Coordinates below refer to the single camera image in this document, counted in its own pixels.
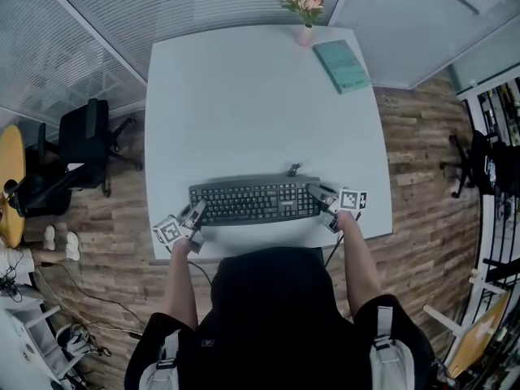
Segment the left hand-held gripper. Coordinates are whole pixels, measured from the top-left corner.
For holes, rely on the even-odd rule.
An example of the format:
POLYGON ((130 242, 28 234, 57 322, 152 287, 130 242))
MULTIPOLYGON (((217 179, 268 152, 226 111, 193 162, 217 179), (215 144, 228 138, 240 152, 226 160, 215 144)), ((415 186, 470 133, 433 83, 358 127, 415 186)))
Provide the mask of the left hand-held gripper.
POLYGON ((159 243, 172 251, 175 243, 187 240, 191 250, 198 254, 204 244, 201 226, 206 205, 206 199, 201 199, 194 206, 187 206, 180 214, 170 214, 155 224, 152 231, 159 243))

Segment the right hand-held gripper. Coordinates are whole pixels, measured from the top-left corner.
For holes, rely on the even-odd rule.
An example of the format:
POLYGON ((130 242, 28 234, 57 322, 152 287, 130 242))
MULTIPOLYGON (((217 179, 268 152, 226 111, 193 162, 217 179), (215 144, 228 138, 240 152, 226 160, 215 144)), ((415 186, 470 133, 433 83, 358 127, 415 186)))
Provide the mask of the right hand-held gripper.
POLYGON ((324 225, 333 233, 337 233, 338 227, 337 215, 340 211, 349 212, 356 220, 359 220, 362 212, 366 209, 367 192, 343 188, 339 192, 334 192, 322 184, 307 184, 306 189, 319 207, 328 217, 323 218, 324 225))

